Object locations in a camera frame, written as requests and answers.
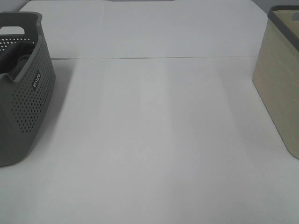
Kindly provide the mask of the dark grey towel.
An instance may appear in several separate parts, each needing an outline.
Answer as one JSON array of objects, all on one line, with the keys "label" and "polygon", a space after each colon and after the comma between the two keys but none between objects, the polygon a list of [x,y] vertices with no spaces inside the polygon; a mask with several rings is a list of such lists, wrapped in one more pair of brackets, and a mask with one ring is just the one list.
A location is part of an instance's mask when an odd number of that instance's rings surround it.
[{"label": "dark grey towel", "polygon": [[30,49],[24,45],[9,45],[0,55],[0,73],[15,80],[30,56]]}]

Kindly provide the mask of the grey perforated plastic basket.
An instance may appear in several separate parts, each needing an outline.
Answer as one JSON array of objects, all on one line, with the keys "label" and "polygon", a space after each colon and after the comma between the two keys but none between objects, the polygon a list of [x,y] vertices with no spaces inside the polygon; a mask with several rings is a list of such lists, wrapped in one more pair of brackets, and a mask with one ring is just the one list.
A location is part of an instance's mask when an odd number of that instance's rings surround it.
[{"label": "grey perforated plastic basket", "polygon": [[23,160],[47,112],[56,75],[37,12],[2,12],[0,26],[21,27],[23,34],[1,34],[0,54],[12,44],[30,49],[15,80],[0,74],[0,165]]}]

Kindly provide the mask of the beige bin with grey rim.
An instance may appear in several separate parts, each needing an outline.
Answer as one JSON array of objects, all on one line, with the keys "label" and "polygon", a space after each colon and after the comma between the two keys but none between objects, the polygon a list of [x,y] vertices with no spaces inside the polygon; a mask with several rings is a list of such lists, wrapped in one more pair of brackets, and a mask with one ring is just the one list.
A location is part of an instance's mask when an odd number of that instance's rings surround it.
[{"label": "beige bin with grey rim", "polygon": [[252,82],[286,150],[299,157],[299,7],[272,6]]}]

